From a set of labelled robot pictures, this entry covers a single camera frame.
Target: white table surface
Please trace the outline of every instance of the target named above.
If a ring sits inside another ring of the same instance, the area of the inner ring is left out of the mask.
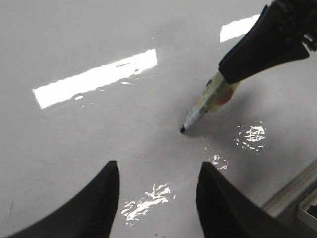
[[[317,155],[314,54],[243,81],[179,133],[241,38],[220,42],[222,26],[266,3],[1,1],[0,237],[64,204],[109,160],[121,182],[112,238],[203,237],[202,161],[257,205],[288,183]]]

